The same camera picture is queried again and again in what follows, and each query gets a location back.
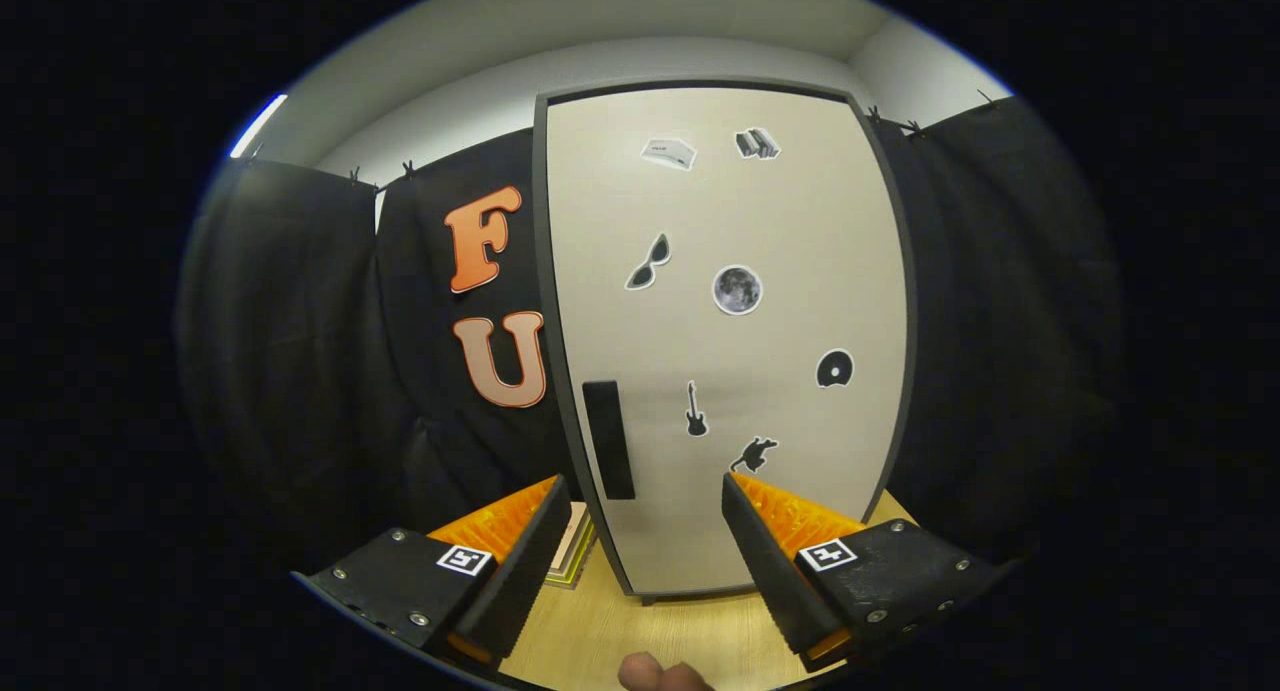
white wall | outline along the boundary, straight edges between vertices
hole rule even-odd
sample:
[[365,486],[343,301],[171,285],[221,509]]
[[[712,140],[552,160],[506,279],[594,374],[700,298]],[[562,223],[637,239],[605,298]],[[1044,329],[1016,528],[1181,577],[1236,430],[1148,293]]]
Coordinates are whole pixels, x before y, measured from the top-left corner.
[[[847,63],[791,49],[727,38],[628,38],[558,49],[488,68],[440,86],[357,132],[319,170],[387,184],[404,173],[402,163],[421,168],[494,136],[534,125],[534,102],[545,91],[650,75],[764,75],[772,79],[846,90],[860,107],[876,100]],[[378,214],[381,198],[378,196]]]
[[854,75],[876,99],[882,116],[919,125],[969,111],[1012,91],[945,41],[901,17],[891,17],[849,59]]

wooden floor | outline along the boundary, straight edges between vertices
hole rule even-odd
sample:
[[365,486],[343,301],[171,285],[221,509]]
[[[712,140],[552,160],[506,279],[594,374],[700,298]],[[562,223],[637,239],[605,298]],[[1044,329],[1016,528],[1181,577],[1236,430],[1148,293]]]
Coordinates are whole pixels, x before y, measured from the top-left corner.
[[[891,518],[914,522],[883,491],[870,523]],[[758,592],[645,608],[637,596],[622,594],[599,541],[576,589],[543,586],[500,671],[550,688],[622,688],[618,664],[634,651],[649,651],[663,667],[685,662],[717,691],[776,688],[812,676],[787,649]]]

hand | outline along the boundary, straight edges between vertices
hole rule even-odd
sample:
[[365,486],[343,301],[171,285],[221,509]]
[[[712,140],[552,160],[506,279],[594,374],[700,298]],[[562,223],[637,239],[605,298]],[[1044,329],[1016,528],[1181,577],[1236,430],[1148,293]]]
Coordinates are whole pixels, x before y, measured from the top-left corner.
[[627,691],[716,691],[690,664],[666,671],[652,654],[627,655],[618,667],[618,683]]

black curtain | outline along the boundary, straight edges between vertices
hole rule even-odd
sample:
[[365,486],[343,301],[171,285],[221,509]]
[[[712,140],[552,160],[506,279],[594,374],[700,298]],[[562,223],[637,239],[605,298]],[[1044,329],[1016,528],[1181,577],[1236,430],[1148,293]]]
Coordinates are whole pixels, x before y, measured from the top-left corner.
[[1124,393],[1102,212],[1020,99],[905,136],[872,120],[900,188],[916,366],[888,489],[993,562],[1030,550],[1105,468]]
[[[498,376],[521,379],[513,337],[502,326],[508,314],[540,312],[532,209],[532,129],[483,141],[393,180],[383,200],[376,241],[378,280],[388,343],[397,372],[422,421],[421,443],[447,449],[433,461],[435,486],[415,498],[448,496],[467,513],[532,482],[563,473],[570,495],[581,500],[568,456],[559,402],[549,381],[545,395],[529,408],[504,408],[485,401],[467,372],[462,346],[453,335],[461,319],[489,319],[493,363]],[[493,282],[453,293],[453,232],[444,216],[504,188],[521,198],[513,212],[498,212],[507,243],[486,250],[498,264]],[[545,349],[545,330],[538,343]],[[547,353],[540,353],[545,367]],[[411,463],[420,463],[420,456]]]
[[229,163],[192,226],[175,331],[192,425],[275,572],[435,521],[408,504],[416,413],[387,353],[371,186]]

white cabinet door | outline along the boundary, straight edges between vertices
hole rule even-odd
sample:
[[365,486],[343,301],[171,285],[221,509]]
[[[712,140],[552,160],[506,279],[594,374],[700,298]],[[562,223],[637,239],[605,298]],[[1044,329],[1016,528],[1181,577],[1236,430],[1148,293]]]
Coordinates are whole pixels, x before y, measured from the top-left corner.
[[[750,585],[719,511],[735,462],[863,518],[899,418],[908,290],[887,182],[852,109],[773,90],[637,90],[553,102],[545,123],[563,398],[632,590]],[[616,384],[634,498],[602,477],[590,383]],[[763,453],[744,463],[756,439]]]

